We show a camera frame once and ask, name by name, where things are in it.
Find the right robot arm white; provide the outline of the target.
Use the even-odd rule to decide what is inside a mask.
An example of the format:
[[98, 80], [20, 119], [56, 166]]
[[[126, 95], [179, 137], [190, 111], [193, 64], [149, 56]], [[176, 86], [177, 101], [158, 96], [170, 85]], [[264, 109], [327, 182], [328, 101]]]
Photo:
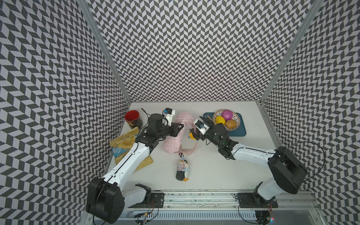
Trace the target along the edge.
[[205, 117], [195, 120], [190, 133], [196, 140], [217, 146], [226, 160], [247, 161], [260, 165], [272, 176], [260, 182], [252, 193], [239, 193], [237, 199], [242, 208], [265, 208], [274, 205], [275, 197], [282, 194], [297, 194], [308, 171], [303, 163], [286, 147], [260, 149], [243, 145], [229, 137], [223, 124]]

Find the grey plush yellow flower charm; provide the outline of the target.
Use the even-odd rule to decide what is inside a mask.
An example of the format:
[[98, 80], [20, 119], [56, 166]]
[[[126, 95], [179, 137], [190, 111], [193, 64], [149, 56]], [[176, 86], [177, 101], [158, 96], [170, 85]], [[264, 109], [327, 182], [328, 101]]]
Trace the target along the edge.
[[194, 138], [192, 133], [189, 133], [189, 138], [192, 139], [192, 140], [197, 140], [196, 138]]

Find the pink fluffy bag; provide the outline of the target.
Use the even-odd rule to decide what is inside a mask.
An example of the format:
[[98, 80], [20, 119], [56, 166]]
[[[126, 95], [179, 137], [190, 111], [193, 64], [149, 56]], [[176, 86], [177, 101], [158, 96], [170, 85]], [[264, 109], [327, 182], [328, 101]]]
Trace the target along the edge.
[[185, 126], [193, 126], [194, 121], [194, 117], [189, 112], [180, 112], [175, 119], [175, 123], [182, 124], [184, 127], [179, 131], [176, 137], [169, 136], [166, 138], [166, 140], [163, 142], [163, 151], [166, 153], [182, 153], [186, 155], [191, 155], [197, 148], [198, 142], [196, 141], [195, 146], [192, 150], [184, 150], [182, 148], [182, 137], [185, 133]]

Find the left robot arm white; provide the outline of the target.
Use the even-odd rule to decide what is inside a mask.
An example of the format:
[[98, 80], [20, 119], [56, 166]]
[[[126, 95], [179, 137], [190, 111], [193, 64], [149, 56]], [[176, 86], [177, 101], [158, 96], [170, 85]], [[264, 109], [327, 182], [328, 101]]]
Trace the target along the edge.
[[131, 206], [147, 207], [151, 203], [151, 188], [137, 184], [125, 190], [125, 184], [138, 166], [152, 153], [161, 140], [176, 137], [184, 127], [172, 121], [175, 111], [166, 108], [162, 114], [148, 118], [147, 127], [138, 134], [126, 156], [102, 178], [88, 185], [86, 212], [112, 224]]

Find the penguin plush charm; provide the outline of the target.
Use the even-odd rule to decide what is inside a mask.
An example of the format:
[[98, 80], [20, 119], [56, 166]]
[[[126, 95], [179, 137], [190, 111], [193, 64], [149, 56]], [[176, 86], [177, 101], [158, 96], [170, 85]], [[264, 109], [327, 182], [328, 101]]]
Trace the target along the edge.
[[189, 163], [187, 160], [181, 160], [177, 165], [176, 179], [178, 181], [186, 182], [189, 177]]

